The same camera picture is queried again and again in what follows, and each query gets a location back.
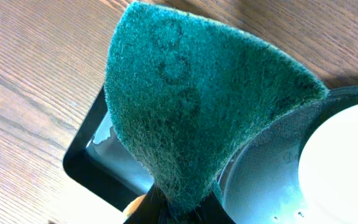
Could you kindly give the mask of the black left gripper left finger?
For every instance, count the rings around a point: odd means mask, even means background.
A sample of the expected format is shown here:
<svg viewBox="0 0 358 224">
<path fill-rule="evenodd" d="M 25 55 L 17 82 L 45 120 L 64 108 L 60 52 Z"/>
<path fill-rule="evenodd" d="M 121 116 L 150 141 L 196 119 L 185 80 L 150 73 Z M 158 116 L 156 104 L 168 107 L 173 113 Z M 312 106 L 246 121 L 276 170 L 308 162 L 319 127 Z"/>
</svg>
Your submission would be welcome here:
<svg viewBox="0 0 358 224">
<path fill-rule="evenodd" d="M 124 224 L 166 224 L 167 200 L 164 193 L 153 185 L 134 213 Z"/>
</svg>

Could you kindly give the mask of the black rectangular tray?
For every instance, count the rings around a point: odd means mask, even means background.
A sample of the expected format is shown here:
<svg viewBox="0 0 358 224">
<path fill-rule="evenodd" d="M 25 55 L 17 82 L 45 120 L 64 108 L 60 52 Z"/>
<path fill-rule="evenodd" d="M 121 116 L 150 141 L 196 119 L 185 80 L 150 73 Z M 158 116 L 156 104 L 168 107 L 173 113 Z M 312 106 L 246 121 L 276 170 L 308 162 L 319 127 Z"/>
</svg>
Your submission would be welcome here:
<svg viewBox="0 0 358 224">
<path fill-rule="evenodd" d="M 69 177 L 120 211 L 154 183 L 118 140 L 103 88 L 67 149 L 63 168 Z"/>
</svg>

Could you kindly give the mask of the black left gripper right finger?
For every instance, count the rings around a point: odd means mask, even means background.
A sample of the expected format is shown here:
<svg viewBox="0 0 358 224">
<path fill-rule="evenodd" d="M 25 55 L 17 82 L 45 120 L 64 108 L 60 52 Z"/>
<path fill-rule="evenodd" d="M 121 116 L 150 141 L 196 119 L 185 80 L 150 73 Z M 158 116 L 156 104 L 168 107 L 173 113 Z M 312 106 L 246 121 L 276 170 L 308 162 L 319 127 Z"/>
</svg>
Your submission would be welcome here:
<svg viewBox="0 0 358 224">
<path fill-rule="evenodd" d="M 195 208 L 194 220 L 197 224 L 235 224 L 213 192 Z"/>
</svg>

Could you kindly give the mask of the pale green plate front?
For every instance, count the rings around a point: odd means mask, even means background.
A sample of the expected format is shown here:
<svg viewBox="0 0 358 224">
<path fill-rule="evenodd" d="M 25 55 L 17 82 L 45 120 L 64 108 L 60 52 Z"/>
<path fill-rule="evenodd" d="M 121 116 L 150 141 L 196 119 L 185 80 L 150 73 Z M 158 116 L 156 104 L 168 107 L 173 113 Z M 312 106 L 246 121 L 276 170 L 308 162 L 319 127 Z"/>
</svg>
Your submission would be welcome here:
<svg viewBox="0 0 358 224">
<path fill-rule="evenodd" d="M 358 223 L 358 105 L 325 121 L 298 167 L 306 223 Z"/>
</svg>

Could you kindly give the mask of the green scouring pad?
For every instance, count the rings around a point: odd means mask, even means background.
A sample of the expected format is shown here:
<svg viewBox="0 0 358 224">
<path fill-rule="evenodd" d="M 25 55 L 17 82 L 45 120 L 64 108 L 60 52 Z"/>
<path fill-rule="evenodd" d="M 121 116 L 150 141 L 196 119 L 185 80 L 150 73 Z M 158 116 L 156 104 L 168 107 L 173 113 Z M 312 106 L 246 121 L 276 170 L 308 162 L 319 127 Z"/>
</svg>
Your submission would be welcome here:
<svg viewBox="0 0 358 224">
<path fill-rule="evenodd" d="M 250 33 L 137 1 L 114 31 L 104 91 L 118 139 L 181 223 L 235 152 L 328 94 L 301 63 Z"/>
</svg>

